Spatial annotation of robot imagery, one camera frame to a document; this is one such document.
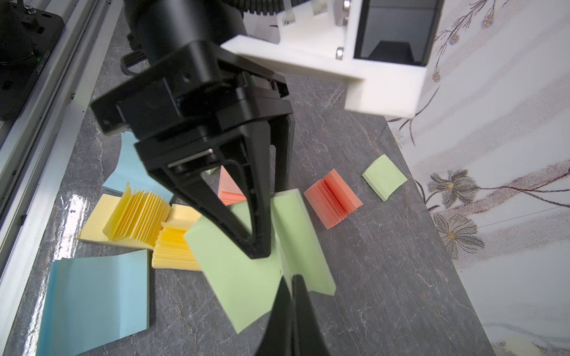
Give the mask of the large yellow memo pad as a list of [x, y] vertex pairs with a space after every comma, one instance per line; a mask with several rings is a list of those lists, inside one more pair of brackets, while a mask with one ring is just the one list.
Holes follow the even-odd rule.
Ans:
[[102, 195], [78, 239], [89, 243], [152, 250], [171, 209], [170, 204], [159, 195], [133, 190], [127, 185], [120, 197]]

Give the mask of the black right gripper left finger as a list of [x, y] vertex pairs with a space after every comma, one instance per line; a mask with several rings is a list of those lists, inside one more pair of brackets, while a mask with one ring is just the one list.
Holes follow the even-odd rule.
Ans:
[[256, 356], [292, 355], [292, 296], [284, 278], [270, 313]]

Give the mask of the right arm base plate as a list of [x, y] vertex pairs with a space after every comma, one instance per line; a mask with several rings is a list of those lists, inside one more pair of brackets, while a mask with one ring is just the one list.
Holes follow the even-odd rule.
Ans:
[[64, 28], [54, 13], [1, 2], [1, 121], [21, 114]]

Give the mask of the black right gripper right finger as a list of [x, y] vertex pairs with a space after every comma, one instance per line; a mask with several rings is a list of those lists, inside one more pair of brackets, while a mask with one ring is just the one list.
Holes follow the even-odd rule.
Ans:
[[324, 342], [304, 278], [292, 279], [292, 355], [330, 355]]

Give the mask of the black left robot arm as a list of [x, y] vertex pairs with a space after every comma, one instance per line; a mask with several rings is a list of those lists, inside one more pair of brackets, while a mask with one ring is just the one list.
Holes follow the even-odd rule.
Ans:
[[133, 49], [148, 70], [92, 103], [104, 134], [131, 130], [148, 174], [252, 259], [267, 258], [271, 189], [285, 190], [294, 134], [285, 79], [225, 50], [243, 15], [288, 1], [127, 1]]

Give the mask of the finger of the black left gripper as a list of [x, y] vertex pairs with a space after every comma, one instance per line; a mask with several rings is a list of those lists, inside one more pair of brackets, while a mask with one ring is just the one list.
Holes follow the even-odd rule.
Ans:
[[276, 117], [270, 121], [270, 145], [276, 148], [275, 192], [288, 189], [294, 132], [295, 120], [292, 115]]
[[[270, 256], [270, 125], [249, 123], [212, 139], [175, 137], [151, 158], [151, 176], [214, 223], [248, 258]], [[234, 193], [214, 191], [202, 173], [221, 168]]]

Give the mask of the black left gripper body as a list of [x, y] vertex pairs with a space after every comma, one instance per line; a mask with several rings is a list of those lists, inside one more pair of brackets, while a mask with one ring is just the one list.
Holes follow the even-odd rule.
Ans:
[[242, 125], [292, 115], [285, 78], [220, 46], [194, 41], [154, 63], [91, 107], [104, 134], [131, 131], [151, 158], [181, 136], [206, 141]]

